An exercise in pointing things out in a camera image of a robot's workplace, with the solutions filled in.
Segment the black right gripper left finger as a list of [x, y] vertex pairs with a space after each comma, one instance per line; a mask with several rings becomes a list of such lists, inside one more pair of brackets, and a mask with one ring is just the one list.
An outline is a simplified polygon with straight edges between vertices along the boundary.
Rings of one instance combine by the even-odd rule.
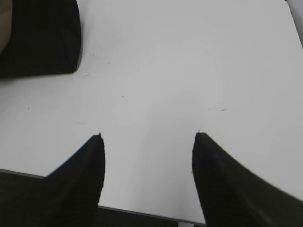
[[46, 177], [1, 170], [2, 227], [90, 227], [105, 178], [105, 146], [92, 136]]

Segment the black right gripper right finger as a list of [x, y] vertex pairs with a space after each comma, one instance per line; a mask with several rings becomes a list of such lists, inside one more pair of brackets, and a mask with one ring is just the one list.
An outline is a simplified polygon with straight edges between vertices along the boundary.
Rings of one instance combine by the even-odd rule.
[[301, 227], [303, 202], [248, 170], [198, 132], [192, 172], [208, 227]]

